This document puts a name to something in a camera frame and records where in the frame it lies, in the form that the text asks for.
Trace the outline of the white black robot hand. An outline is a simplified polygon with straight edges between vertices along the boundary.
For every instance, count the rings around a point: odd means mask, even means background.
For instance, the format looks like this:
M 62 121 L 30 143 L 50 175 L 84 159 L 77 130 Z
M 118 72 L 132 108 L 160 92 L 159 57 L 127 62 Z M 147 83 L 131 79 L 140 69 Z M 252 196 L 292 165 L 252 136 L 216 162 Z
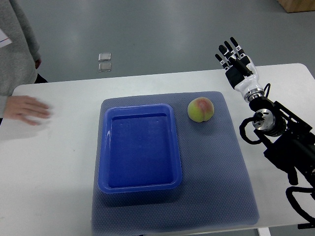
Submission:
M 251 58 L 245 53 L 234 37 L 219 45 L 219 54 L 215 54 L 225 70 L 225 76 L 231 87 L 241 93 L 246 102 L 265 95 L 259 84 L 259 75 Z

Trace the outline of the person's bare hand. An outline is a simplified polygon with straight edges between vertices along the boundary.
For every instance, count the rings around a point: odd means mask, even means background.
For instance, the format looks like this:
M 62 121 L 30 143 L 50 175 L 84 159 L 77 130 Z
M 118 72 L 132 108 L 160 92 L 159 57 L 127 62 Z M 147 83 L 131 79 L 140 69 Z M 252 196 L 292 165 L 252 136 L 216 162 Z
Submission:
M 29 117 L 46 119 L 49 116 L 48 105 L 30 96 L 9 96 L 3 112 L 4 119 L 19 120 L 32 126 L 39 123 Z

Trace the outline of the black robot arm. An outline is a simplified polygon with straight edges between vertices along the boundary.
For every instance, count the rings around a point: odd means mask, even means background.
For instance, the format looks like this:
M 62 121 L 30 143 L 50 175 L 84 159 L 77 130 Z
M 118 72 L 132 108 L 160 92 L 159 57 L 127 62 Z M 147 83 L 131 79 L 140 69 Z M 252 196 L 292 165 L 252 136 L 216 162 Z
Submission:
M 301 208 L 294 193 L 315 196 L 315 135 L 312 127 L 278 101 L 268 99 L 270 85 L 246 92 L 245 100 L 254 111 L 239 126 L 242 139 L 251 144 L 263 143 L 264 156 L 278 169 L 287 173 L 290 187 L 286 197 L 293 209 L 307 223 L 299 229 L 314 228 L 315 219 Z

